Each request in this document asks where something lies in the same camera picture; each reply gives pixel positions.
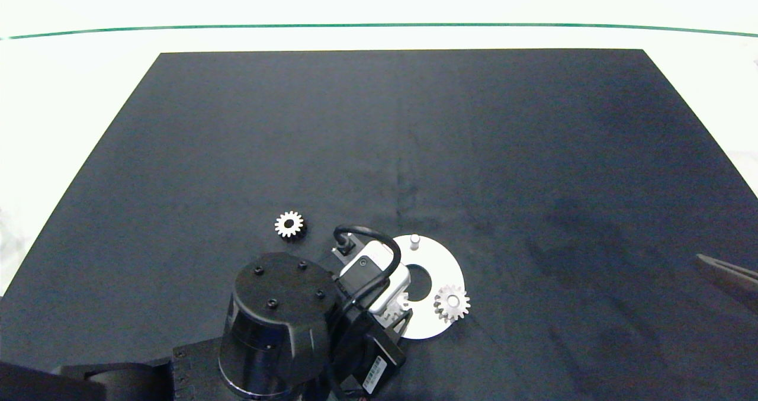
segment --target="metal gear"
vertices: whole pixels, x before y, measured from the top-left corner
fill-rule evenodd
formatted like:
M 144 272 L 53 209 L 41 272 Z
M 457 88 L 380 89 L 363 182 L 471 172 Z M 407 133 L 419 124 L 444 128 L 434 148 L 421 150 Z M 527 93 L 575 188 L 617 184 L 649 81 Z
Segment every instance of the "metal gear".
M 410 303 L 408 302 L 408 293 L 402 292 L 393 301 L 387 305 L 384 309 L 384 314 L 374 315 L 376 320 L 383 328 L 387 328 L 391 323 L 395 322 L 403 312 L 408 311 Z
M 300 213 L 290 210 L 279 215 L 274 229 L 284 241 L 296 241 L 306 235 L 306 220 Z
M 434 312 L 439 314 L 439 319 L 457 321 L 463 318 L 463 314 L 468 314 L 471 299 L 466 296 L 466 291 L 462 287 L 455 285 L 445 285 L 440 288 L 434 296 Z

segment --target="white disc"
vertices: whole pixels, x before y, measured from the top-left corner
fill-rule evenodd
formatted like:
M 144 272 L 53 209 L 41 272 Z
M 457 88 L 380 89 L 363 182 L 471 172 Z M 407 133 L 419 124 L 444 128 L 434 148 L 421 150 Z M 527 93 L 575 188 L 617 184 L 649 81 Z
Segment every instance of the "white disc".
M 415 249 L 411 249 L 410 235 L 395 237 L 395 241 L 400 245 L 400 250 L 403 253 L 401 263 L 405 266 L 416 265 L 424 268 L 431 279 L 429 294 L 422 300 L 408 302 L 409 307 L 413 309 L 413 316 L 408 322 L 408 328 L 406 328 L 403 337 L 406 339 L 428 339 L 437 336 L 447 330 L 452 322 L 445 322 L 444 318 L 440 318 L 439 314 L 434 312 L 434 296 L 445 285 L 456 285 L 465 290 L 461 267 L 458 266 L 458 261 L 452 257 L 452 253 L 444 245 L 431 238 L 420 236 L 417 243 L 413 245 L 414 247 L 417 245 Z

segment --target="label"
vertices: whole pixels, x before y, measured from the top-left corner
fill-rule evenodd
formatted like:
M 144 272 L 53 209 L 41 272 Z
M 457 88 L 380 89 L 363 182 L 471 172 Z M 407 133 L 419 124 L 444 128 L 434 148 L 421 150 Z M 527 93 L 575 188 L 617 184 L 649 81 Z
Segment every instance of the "label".
M 366 392 L 374 392 L 374 388 L 377 387 L 377 383 L 379 382 L 382 373 L 384 373 L 385 368 L 387 368 L 387 361 L 381 356 L 377 356 L 374 365 L 371 366 L 368 374 L 366 374 L 366 379 L 363 380 L 363 389 L 365 389 Z

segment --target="black cable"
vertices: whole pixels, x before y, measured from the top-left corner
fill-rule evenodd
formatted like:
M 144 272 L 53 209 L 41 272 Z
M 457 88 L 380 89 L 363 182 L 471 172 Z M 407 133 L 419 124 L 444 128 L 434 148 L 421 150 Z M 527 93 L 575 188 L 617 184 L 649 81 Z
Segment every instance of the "black cable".
M 342 390 L 341 386 L 339 385 L 339 382 L 336 381 L 336 377 L 334 376 L 334 368 L 331 365 L 331 361 L 327 361 L 327 365 L 325 365 L 325 369 L 327 372 L 327 380 L 329 381 L 329 387 L 334 393 L 334 396 L 338 399 L 338 401 L 347 401 L 347 395 Z
M 334 239 L 336 239 L 339 245 L 346 245 L 348 243 L 347 237 L 343 235 L 345 233 L 354 233 L 358 235 L 368 236 L 369 238 L 373 238 L 379 242 L 382 242 L 383 244 L 387 245 L 390 250 L 392 250 L 392 261 L 390 261 L 390 265 L 379 272 L 379 274 L 371 279 L 371 281 L 365 283 L 363 287 L 355 291 L 355 294 L 350 296 L 352 297 L 351 303 L 354 304 L 358 301 L 361 301 L 361 299 L 367 296 L 368 293 L 374 291 L 374 289 L 379 287 L 379 285 L 382 285 L 386 280 L 390 278 L 392 272 L 395 272 L 395 269 L 400 266 L 400 245 L 398 245 L 394 239 L 379 231 L 358 225 L 339 225 L 338 227 L 334 228 Z

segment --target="white floor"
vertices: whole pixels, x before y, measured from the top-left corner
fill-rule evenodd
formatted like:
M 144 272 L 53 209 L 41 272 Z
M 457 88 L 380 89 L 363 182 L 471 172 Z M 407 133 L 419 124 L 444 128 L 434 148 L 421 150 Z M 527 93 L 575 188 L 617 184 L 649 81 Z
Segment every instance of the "white floor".
M 79 167 L 162 52 L 643 49 L 758 193 L 755 36 L 623 28 L 404 27 L 182 29 L 8 39 L 129 26 L 450 21 L 758 33 L 758 7 L 755 0 L 0 0 L 0 296 Z

